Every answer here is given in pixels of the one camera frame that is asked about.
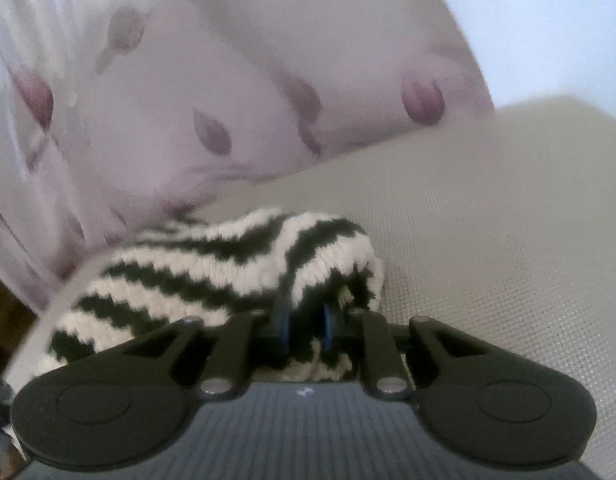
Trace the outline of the black white striped knit cardigan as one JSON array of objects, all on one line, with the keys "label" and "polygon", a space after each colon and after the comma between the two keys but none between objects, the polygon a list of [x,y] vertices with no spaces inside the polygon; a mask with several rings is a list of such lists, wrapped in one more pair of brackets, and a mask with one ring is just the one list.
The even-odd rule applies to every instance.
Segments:
[{"label": "black white striped knit cardigan", "polygon": [[287,347],[258,377],[341,382],[357,364],[326,339],[338,315],[378,310],[384,280],[370,236],[337,214],[260,208],[219,223],[168,221],[111,255],[58,318],[32,374],[183,318],[212,328],[263,310]]}]

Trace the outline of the pink leaf print curtain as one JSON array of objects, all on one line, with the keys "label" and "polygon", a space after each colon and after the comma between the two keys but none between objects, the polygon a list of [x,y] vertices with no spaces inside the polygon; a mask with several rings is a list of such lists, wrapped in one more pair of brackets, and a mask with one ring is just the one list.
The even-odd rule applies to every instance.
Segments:
[{"label": "pink leaf print curtain", "polygon": [[0,280],[492,107],[443,0],[0,0]]}]

